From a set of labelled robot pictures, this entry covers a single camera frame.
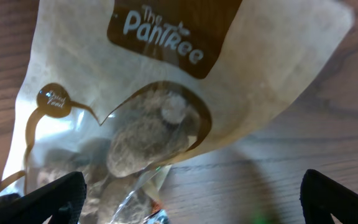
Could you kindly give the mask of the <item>PanTree snack bag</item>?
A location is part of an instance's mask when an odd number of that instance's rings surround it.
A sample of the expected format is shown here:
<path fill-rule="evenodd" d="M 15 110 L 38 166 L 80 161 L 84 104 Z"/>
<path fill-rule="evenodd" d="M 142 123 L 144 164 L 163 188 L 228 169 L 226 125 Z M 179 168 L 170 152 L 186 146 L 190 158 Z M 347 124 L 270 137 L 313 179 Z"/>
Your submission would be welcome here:
<path fill-rule="evenodd" d="M 168 223 L 172 164 L 274 119 L 352 23 L 338 1 L 40 1 L 0 197 L 78 171 L 78 223 Z"/>

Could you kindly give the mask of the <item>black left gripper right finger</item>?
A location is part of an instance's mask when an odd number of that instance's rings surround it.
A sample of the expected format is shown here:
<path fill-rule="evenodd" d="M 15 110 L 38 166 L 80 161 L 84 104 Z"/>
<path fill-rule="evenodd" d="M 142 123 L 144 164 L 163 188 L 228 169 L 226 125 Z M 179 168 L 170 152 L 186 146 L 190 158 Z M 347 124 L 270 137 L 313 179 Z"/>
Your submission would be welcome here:
<path fill-rule="evenodd" d="M 306 224 L 358 223 L 358 194 L 314 169 L 301 182 L 300 201 Z"/>

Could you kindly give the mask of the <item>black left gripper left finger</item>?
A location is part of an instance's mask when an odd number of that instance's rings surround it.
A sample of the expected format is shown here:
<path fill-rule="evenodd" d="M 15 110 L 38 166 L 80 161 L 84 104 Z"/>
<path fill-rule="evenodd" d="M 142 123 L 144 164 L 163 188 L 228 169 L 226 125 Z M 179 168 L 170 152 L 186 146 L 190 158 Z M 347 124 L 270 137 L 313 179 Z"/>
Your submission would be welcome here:
<path fill-rule="evenodd" d="M 26 196 L 0 197 L 0 224 L 77 224 L 86 199 L 81 172 L 71 172 Z"/>

